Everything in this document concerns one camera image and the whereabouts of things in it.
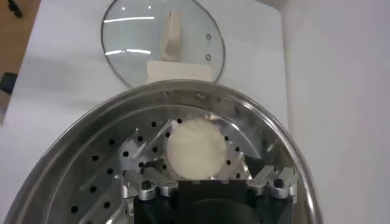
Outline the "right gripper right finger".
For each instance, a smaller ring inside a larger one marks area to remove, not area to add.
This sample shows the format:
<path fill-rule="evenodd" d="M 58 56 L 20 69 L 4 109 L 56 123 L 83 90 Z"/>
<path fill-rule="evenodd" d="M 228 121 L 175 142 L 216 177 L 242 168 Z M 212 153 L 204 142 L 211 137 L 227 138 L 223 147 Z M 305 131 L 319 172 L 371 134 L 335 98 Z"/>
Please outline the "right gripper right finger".
<path fill-rule="evenodd" d="M 244 157 L 244 163 L 251 176 L 247 183 L 257 196 L 268 193 L 276 199 L 296 199 L 297 173 L 292 167 L 266 165 L 250 156 Z"/>

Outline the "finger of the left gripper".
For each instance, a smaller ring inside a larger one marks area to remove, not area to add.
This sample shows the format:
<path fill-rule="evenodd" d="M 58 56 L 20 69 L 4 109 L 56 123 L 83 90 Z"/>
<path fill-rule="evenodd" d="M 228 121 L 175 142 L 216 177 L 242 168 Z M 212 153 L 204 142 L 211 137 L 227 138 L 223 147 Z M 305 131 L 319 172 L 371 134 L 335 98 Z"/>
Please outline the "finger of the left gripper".
<path fill-rule="evenodd" d="M 8 8 L 17 18 L 22 18 L 23 14 L 14 0 L 7 0 Z"/>

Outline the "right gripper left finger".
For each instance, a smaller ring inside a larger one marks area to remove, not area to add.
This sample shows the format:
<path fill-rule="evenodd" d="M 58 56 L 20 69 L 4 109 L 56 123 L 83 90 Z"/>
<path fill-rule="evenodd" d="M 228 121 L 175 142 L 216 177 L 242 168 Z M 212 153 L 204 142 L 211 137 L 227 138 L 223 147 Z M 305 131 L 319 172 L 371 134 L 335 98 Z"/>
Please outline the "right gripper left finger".
<path fill-rule="evenodd" d="M 163 159 L 126 167 L 121 175 L 124 208 L 176 208 L 179 206 L 179 182 L 171 178 Z"/>

